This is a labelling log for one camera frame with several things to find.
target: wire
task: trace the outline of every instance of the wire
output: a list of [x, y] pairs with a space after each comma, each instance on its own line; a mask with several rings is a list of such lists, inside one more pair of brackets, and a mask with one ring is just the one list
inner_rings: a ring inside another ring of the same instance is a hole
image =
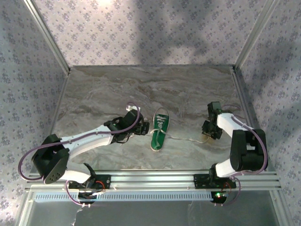
[[102, 189], [102, 190], [104, 190], [104, 191], [105, 191], [105, 186], [104, 186], [104, 184], [103, 184], [103, 182], [102, 182], [102, 181], [99, 181], [99, 180], [97, 180], [97, 181], [96, 181], [96, 183], [100, 183], [100, 184], [102, 184], [102, 186], [103, 186], [103, 189]]
[[69, 191], [68, 191], [68, 182], [69, 180], [66, 181], [66, 184], [65, 184], [65, 190], [67, 192], [67, 195], [69, 196], [69, 198], [71, 199], [72, 202], [74, 202], [75, 204], [79, 205], [79, 206], [82, 206], [83, 204], [81, 204], [80, 202], [76, 201], [75, 199], [72, 198], [72, 196], [70, 195]]
[[230, 194], [231, 191], [232, 191], [232, 188], [231, 188], [231, 186], [230, 186], [230, 184], [229, 184], [228, 182], [225, 182], [225, 183], [224, 183], [224, 186], [222, 187], [222, 189], [221, 189], [220, 192], [223, 192], [224, 188], [226, 187], [225, 185], [228, 185], [228, 187], [230, 188], [230, 192], [228, 193], [228, 194]]
[[252, 128], [248, 127], [247, 125], [243, 124], [241, 121], [239, 121], [234, 115], [231, 116], [231, 119], [237, 123], [238, 125], [240, 125], [241, 127], [247, 129], [248, 131], [250, 131], [251, 133], [253, 133], [253, 135], [256, 137], [256, 139], [258, 140], [258, 142], [260, 143], [261, 145], [261, 148], [263, 150], [263, 165], [262, 167], [257, 170], [257, 171], [249, 171], [249, 170], [244, 170], [244, 171], [240, 171], [236, 174], [233, 174], [233, 176], [238, 176], [238, 175], [243, 175], [243, 174], [249, 174], [249, 175], [255, 175], [255, 174], [259, 174], [261, 173], [262, 171], [265, 170], [266, 166], [267, 166], [267, 163], [268, 163], [268, 152], [267, 152], [267, 149], [263, 143], [263, 141], [261, 140], [261, 138], [257, 135], [257, 133], [255, 133], [253, 131]]
[[240, 180], [238, 178], [236, 178], [236, 177], [230, 177], [230, 179], [234, 179], [234, 180], [236, 180], [238, 182], [238, 193], [237, 193], [237, 195], [235, 196], [235, 198], [233, 200], [231, 200], [230, 202], [227, 202], [226, 204], [220, 204], [221, 206], [228, 206], [228, 205], [234, 203], [237, 200], [237, 198], [239, 197], [239, 195], [240, 195], [240, 191], [241, 191]]
[[19, 161], [19, 164], [18, 164], [18, 173], [20, 174], [21, 178], [24, 179], [24, 180], [27, 180], [27, 181], [35, 181], [35, 180], [40, 180], [40, 179], [43, 178], [43, 177], [28, 178], [28, 177], [26, 177], [23, 174], [23, 172], [21, 170], [22, 163], [23, 163], [24, 159], [26, 158], [26, 156], [28, 156], [30, 153], [32, 153], [32, 152], [34, 152], [34, 151], [36, 151], [38, 149], [46, 148], [46, 147], [53, 147], [53, 146], [57, 146], [57, 145], [69, 144], [69, 143], [76, 142], [78, 140], [84, 139], [84, 138], [92, 136], [92, 135], [97, 135], [97, 134], [117, 134], [117, 133], [123, 133], [123, 132], [126, 132], [126, 131], [130, 130], [131, 128], [133, 128], [137, 124], [137, 122], [139, 121], [140, 110], [139, 110], [139, 107], [134, 102], [128, 102], [127, 105], [129, 105], [129, 104], [133, 104], [137, 108], [137, 118], [136, 118], [136, 120], [134, 121], [134, 123], [132, 125], [130, 125], [129, 127], [125, 128], [125, 129], [122, 129], [122, 130], [90, 132], [90, 133], [84, 134], [84, 135], [82, 135], [80, 137], [77, 137], [77, 138], [74, 138], [74, 139], [71, 139], [71, 140], [67, 140], [67, 141], [63, 141], [63, 142], [56, 142], [56, 143], [51, 143], [51, 144], [45, 144], [45, 145], [40, 145], [38, 147], [32, 148], [28, 152], [26, 152], [22, 156], [22, 158], [20, 159], [20, 161]]
[[224, 108], [224, 107], [235, 107], [235, 108], [238, 108], [239, 110], [241, 110], [241, 108], [236, 105], [223, 105], [222, 108]]
[[[150, 134], [154, 133], [155, 131], [157, 131], [159, 129], [153, 129]], [[165, 136], [167, 136], [167, 138], [171, 138], [171, 139], [176, 139], [176, 140], [189, 140], [189, 141], [193, 141], [193, 142], [198, 142], [199, 144], [204, 144], [206, 143], [210, 137], [207, 137], [207, 139], [205, 141], [198, 141], [198, 140], [194, 140], [194, 139], [191, 139], [191, 138], [180, 138], [180, 137], [173, 137], [171, 135], [169, 135], [168, 133], [164, 132], [163, 130], [160, 131], [161, 133], [164, 133]]]
[[128, 140], [130, 139], [130, 137], [127, 138], [126, 141], [122, 142], [122, 141], [116, 141], [117, 144], [125, 144]]
[[[236, 106], [236, 105], [223, 105], [222, 108], [224, 108], [224, 107], [235, 107], [235, 108], [237, 108], [238, 110], [241, 111], [241, 108], [239, 106]], [[239, 116], [239, 115], [236, 115], [236, 117], [238, 117], [240, 119], [245, 119], [244, 117]]]

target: shoe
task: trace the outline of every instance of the shoe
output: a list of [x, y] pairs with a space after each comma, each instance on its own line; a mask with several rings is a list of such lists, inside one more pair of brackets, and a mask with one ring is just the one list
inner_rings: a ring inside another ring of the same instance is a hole
[[150, 147], [153, 151], [158, 152], [162, 149], [165, 135], [168, 130], [169, 125], [169, 113], [164, 107], [158, 108], [153, 117], [154, 129], [150, 132], [152, 133], [152, 140]]

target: gray marble floor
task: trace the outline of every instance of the gray marble floor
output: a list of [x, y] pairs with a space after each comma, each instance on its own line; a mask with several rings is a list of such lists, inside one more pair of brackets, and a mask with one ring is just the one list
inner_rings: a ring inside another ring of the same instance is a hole
[[[228, 67], [76, 67], [72, 68], [54, 132], [70, 136], [124, 116], [128, 101], [136, 102], [150, 121], [156, 109], [169, 110], [168, 133], [174, 137], [206, 140], [201, 135], [207, 104], [240, 106]], [[243, 112], [231, 108], [235, 114]], [[208, 169], [229, 157], [230, 137], [197, 142], [165, 140], [164, 148], [150, 148], [151, 135], [135, 136], [123, 145], [112, 144], [76, 156], [95, 170]]]

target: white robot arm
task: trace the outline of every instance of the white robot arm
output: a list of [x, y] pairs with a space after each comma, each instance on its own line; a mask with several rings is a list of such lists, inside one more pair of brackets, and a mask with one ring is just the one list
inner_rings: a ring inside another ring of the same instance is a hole
[[94, 184], [97, 178], [93, 169], [88, 164], [72, 162], [72, 158], [96, 147], [125, 143], [132, 134], [146, 135], [150, 124], [144, 122], [142, 114], [136, 109], [128, 107], [125, 117], [107, 121], [88, 132], [62, 138], [58, 138], [56, 134], [48, 136], [43, 145], [53, 145], [38, 149], [32, 157], [43, 182], [50, 184], [64, 179], [86, 183], [88, 187]]
[[219, 139], [224, 130], [232, 138], [230, 158], [212, 167], [218, 178], [266, 169], [267, 153], [263, 130], [246, 126], [230, 111], [223, 111], [219, 102], [208, 104], [208, 113], [210, 121], [204, 122], [203, 134]]

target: wall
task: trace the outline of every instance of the wall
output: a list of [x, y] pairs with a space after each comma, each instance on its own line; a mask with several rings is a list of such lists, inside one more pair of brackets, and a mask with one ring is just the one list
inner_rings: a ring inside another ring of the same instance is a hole
[[270, 162], [301, 225], [301, 3], [280, 1], [242, 67]]
[[48, 135], [64, 74], [24, 2], [0, 9], [0, 225], [11, 225], [25, 185], [18, 161]]
[[264, 2], [36, 0], [69, 65], [231, 65]]

